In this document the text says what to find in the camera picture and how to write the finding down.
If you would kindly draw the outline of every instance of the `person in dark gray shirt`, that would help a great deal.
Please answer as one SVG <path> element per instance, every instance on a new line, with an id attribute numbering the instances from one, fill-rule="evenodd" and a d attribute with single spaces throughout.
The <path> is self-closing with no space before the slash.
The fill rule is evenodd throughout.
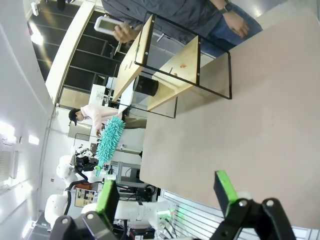
<path id="1" fill-rule="evenodd" d="M 113 17 L 124 21 L 114 29 L 114 37 L 123 43 L 137 37 L 147 11 L 207 37 L 226 50 L 262 31 L 256 20 L 228 0 L 102 0 L 102 5 Z M 156 20 L 155 28 L 184 44 L 195 37 L 161 19 Z M 206 41 L 201 50 L 214 57 L 224 53 Z"/>

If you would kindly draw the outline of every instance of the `black cap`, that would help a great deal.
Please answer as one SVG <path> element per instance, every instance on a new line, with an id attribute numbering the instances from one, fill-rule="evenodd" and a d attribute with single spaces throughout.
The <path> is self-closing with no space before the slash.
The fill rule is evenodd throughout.
<path id="1" fill-rule="evenodd" d="M 72 110 L 70 110 L 69 112 L 69 119 L 70 121 L 74 121 L 74 125 L 77 126 L 77 115 L 76 112 L 79 112 L 80 109 L 74 108 Z"/>
<path id="2" fill-rule="evenodd" d="M 57 7 L 60 11 L 65 10 L 66 8 L 66 0 L 56 0 Z"/>

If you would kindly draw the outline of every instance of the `wristwatch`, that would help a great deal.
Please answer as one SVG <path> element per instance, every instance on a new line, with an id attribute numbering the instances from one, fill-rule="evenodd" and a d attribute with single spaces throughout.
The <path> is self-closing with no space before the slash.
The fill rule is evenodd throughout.
<path id="1" fill-rule="evenodd" d="M 224 8 L 222 8 L 220 11 L 221 14 L 225 14 L 225 13 L 228 13 L 232 10 L 232 5 L 230 4 L 230 2 L 228 2 Z"/>

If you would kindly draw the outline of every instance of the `black cylindrical container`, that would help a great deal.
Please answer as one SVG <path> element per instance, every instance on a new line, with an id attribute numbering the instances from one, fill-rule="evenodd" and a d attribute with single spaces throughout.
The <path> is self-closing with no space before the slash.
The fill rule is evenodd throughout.
<path id="1" fill-rule="evenodd" d="M 154 96 L 157 93 L 159 82 L 145 76 L 137 76 L 134 80 L 133 91 L 149 96 Z"/>

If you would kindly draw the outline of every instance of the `air conditioner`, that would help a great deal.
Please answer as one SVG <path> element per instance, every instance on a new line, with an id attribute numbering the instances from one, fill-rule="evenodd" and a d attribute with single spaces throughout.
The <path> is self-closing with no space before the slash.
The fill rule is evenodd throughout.
<path id="1" fill-rule="evenodd" d="M 0 134 L 0 182 L 9 177 L 16 178 L 18 172 L 18 161 L 16 160 L 17 139 Z"/>

